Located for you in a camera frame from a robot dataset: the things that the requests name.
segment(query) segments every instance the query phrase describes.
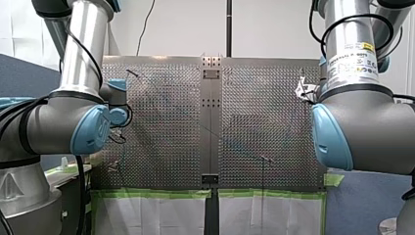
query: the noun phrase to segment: black cable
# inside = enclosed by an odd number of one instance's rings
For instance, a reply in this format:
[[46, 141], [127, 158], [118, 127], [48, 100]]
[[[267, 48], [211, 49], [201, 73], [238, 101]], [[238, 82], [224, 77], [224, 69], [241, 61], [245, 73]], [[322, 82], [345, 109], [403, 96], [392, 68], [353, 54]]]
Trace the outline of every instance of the black cable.
[[140, 52], [141, 40], [143, 39], [144, 33], [146, 32], [147, 21], [149, 20], [149, 17], [152, 14], [153, 9], [155, 8], [155, 4], [156, 4], [156, 0], [153, 0], [152, 7], [150, 8], [150, 11], [147, 14], [146, 19], [144, 20], [144, 27], [143, 27], [143, 31], [141, 32], [140, 39], [138, 39], [137, 53], [135, 54], [135, 56], [138, 56], [138, 53]]
[[393, 94], [393, 97], [396, 99], [405, 99], [405, 100], [411, 100], [415, 102], [415, 97], [410, 95], [400, 95], [400, 94]]
[[322, 41], [320, 38], [318, 38], [318, 36], [315, 34], [315, 32], [314, 32], [314, 28], [313, 28], [313, 26], [312, 26], [312, 17], [313, 17], [313, 14], [314, 14], [314, 7], [315, 7], [316, 2], [317, 2], [316, 0], [312, 0], [312, 1], [311, 1], [310, 15], [309, 15], [309, 18], [308, 18], [308, 28], [309, 28], [309, 30], [310, 30], [311, 36], [312, 36], [312, 37], [313, 37], [313, 38], [314, 38], [317, 42], [325, 44], [325, 42], [324, 42], [324, 41]]
[[30, 105], [33, 101], [34, 101], [34, 99], [33, 99], [33, 100], [22, 101], [22, 102], [17, 103], [16, 105], [10, 106], [10, 107], [8, 107], [7, 109], [3, 110], [3, 111], [0, 113], [0, 122], [1, 122], [4, 118], [6, 118], [6, 117], [8, 117], [9, 115], [13, 114], [14, 112], [16, 112], [16, 111], [18, 111], [18, 110], [20, 110], [20, 109], [22, 109], [22, 108], [24, 108], [24, 107], [27, 107], [27, 106], [28, 106], [28, 105]]
[[42, 102], [45, 101], [45, 99], [48, 98], [48, 96], [43, 96], [35, 101], [32, 101], [27, 107], [24, 107], [21, 110], [18, 110], [14, 112], [1, 126], [0, 128], [0, 140], [3, 137], [4, 132], [6, 131], [7, 127], [13, 122], [14, 119], [16, 119], [19, 115], [21, 115], [24, 112], [29, 112], [33, 110], [36, 106], [40, 105]]
[[104, 77], [103, 74], [101, 72], [101, 68], [98, 65], [97, 61], [95, 60], [94, 56], [91, 54], [91, 52], [82, 44], [81, 41], [79, 41], [79, 39], [76, 38], [75, 35], [73, 35], [73, 33], [70, 31], [69, 29], [69, 23], [67, 23], [67, 26], [65, 27], [65, 31], [67, 32], [67, 34], [73, 39], [73, 41], [76, 42], [76, 44], [78, 46], [80, 46], [85, 52], [86, 54], [88, 54], [89, 58], [91, 59], [92, 63], [94, 63], [95, 68], [97, 69], [97, 73], [98, 73], [98, 80], [100, 82], [100, 88], [103, 85], [104, 82]]
[[59, 59], [59, 73], [62, 74], [62, 60]]
[[85, 190], [85, 172], [83, 171], [83, 161], [81, 156], [75, 156], [76, 164], [79, 173], [79, 188], [80, 188], [80, 211], [79, 221], [76, 229], [76, 235], [82, 235], [83, 224], [85, 222], [85, 202], [86, 202], [86, 190]]
[[394, 52], [394, 50], [396, 50], [396, 48], [399, 46], [400, 42], [402, 41], [402, 37], [403, 37], [403, 27], [400, 28], [400, 35], [399, 35], [399, 39], [396, 42], [396, 45], [394, 45], [394, 47], [388, 52], [388, 54], [386, 54], [385, 56], [383, 56], [382, 58], [378, 59], [378, 61], [382, 61], [383, 59], [385, 59], [386, 57], [390, 56], [391, 53]]
[[113, 136], [108, 136], [113, 142], [115, 142], [116, 144], [119, 144], [119, 145], [122, 145], [122, 144], [125, 144], [126, 142], [127, 142], [127, 140], [125, 139], [125, 137], [124, 136], [122, 136], [122, 135], [120, 135], [119, 136], [119, 138], [121, 138], [122, 139], [122, 141], [117, 141], [117, 140], [115, 140], [114, 138], [113, 138]]
[[13, 232], [12, 226], [10, 226], [9, 221], [7, 221], [6, 216], [4, 216], [1, 210], [0, 210], [0, 220], [1, 220], [1, 224], [4, 227], [4, 230], [6, 230], [7, 235], [14, 235], [15, 233]]
[[[348, 16], [345, 18], [342, 18], [336, 22], [334, 22], [333, 24], [331, 24], [326, 31], [323, 34], [323, 37], [321, 38], [322, 42], [325, 42], [325, 39], [327, 37], [327, 35], [335, 28], [337, 27], [339, 24], [343, 24], [346, 21], [353, 19], [353, 18], [374, 18], [374, 19], [378, 19], [380, 21], [382, 21], [383, 23], [385, 23], [388, 27], [388, 29], [390, 30], [390, 34], [388, 37], [388, 40], [380, 47], [376, 48], [376, 50], [381, 50], [383, 48], [385, 48], [386, 46], [388, 46], [392, 40], [393, 40], [393, 25], [391, 24], [390, 21], [388, 21], [388, 19], [386, 19], [385, 17], [382, 17], [380, 15], [376, 15], [376, 14], [361, 14], [361, 15], [354, 15], [354, 16]], [[325, 44], [324, 43], [320, 43], [320, 49], [321, 49], [321, 54], [323, 54], [324, 58], [326, 58], [326, 51], [324, 49]]]

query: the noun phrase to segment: label sticker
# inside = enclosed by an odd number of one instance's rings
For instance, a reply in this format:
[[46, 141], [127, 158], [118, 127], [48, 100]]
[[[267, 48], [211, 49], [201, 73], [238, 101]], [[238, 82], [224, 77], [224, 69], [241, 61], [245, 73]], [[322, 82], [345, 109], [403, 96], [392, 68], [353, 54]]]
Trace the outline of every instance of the label sticker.
[[375, 53], [375, 46], [367, 42], [356, 42], [354, 44], [346, 44], [347, 50], [368, 50]]
[[374, 53], [368, 50], [347, 50], [344, 54], [330, 59], [329, 78], [364, 76], [378, 78], [378, 62]]

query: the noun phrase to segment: silver robot arm segment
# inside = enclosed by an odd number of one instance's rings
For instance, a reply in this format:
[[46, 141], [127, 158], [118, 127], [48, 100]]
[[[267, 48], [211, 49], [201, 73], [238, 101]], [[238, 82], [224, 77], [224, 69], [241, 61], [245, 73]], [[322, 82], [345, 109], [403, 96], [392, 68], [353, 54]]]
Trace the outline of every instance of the silver robot arm segment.
[[[370, 0], [320, 0], [318, 10], [328, 34], [327, 83], [313, 106], [316, 156], [327, 167], [412, 175], [415, 187], [415, 105], [396, 104], [393, 93], [378, 78], [379, 64], [391, 45], [384, 21], [373, 18]], [[379, 0], [377, 14], [392, 24], [393, 38], [415, 1]], [[397, 219], [397, 235], [415, 231], [415, 190]]]
[[16, 235], [58, 235], [61, 193], [51, 191], [39, 156], [100, 151], [110, 125], [126, 120], [126, 108], [115, 108], [126, 105], [126, 84], [110, 80], [103, 85], [100, 76], [107, 23], [114, 15], [107, 1], [78, 0], [71, 8], [58, 0], [32, 2], [64, 58], [64, 70], [59, 88], [49, 96], [0, 108], [0, 209]]

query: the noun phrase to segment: metal frame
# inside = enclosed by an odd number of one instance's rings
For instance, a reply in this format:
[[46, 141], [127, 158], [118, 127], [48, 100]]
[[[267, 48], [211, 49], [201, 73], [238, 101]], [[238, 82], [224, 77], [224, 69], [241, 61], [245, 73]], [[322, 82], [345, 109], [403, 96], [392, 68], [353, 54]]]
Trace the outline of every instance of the metal frame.
[[[122, 68], [129, 68], [142, 65], [192, 65], [200, 71], [200, 95], [199, 95], [199, 120], [196, 120], [199, 125], [199, 157], [200, 157], [200, 184], [196, 185], [184, 185], [181, 187], [160, 187], [151, 185], [144, 185], [146, 188], [157, 188], [157, 189], [217, 189], [226, 188], [223, 185], [214, 182], [214, 179], [219, 177], [220, 182], [220, 138], [222, 136], [222, 115], [223, 115], [223, 98], [225, 97], [223, 92], [223, 75], [226, 72], [225, 68], [233, 66], [247, 66], [247, 67], [282, 67], [282, 68], [303, 68], [307, 67], [311, 70], [315, 70], [316, 74], [312, 76], [312, 82], [316, 81], [319, 74], [318, 61], [317, 60], [290, 60], [290, 59], [231, 59], [231, 58], [220, 58], [220, 57], [105, 57], [104, 59], [104, 75], [106, 78], [125, 78], [125, 76], [114, 77], [116, 74], [115, 67], [109, 68], [108, 65], [117, 65]], [[108, 156], [108, 160], [112, 160], [111, 164], [116, 164], [116, 156]], [[99, 170], [95, 170], [95, 174], [105, 174], [108, 170], [107, 167], [111, 164], [106, 165], [105, 168], [99, 167]], [[267, 168], [266, 172], [269, 173], [272, 168]], [[324, 173], [326, 169], [320, 166], [316, 172], [318, 175], [318, 186], [312, 185], [309, 187], [268, 187], [270, 189], [290, 190], [290, 191], [302, 191], [302, 192], [315, 192], [324, 190]], [[119, 178], [114, 177], [112, 182], [116, 185], [120, 184]], [[249, 185], [242, 187], [232, 188], [258, 188], [259, 185]]]

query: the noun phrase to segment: pegboard panel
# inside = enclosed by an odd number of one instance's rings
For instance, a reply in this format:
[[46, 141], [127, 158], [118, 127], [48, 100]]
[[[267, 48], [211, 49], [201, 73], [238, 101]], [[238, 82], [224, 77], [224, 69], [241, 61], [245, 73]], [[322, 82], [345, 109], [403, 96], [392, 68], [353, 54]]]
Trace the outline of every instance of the pegboard panel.
[[201, 187], [199, 61], [106, 58], [105, 79], [127, 79], [134, 118], [122, 132], [127, 142], [109, 142], [98, 154], [102, 163], [94, 169], [94, 188]]
[[318, 62], [224, 59], [222, 69], [220, 187], [322, 190], [311, 107], [295, 94], [300, 69], [318, 81]]
[[[318, 80], [318, 61], [223, 58], [221, 64], [220, 115], [207, 113], [220, 126], [212, 133], [219, 137], [218, 158], [207, 167], [218, 168], [219, 187], [322, 190], [325, 168], [314, 156], [311, 107], [295, 94], [300, 69], [306, 83]], [[217, 89], [202, 82], [202, 73], [201, 58], [105, 59], [105, 79], [128, 80], [134, 119], [123, 130], [126, 144], [109, 142], [98, 154], [94, 188], [201, 188], [207, 144], [201, 91]]]

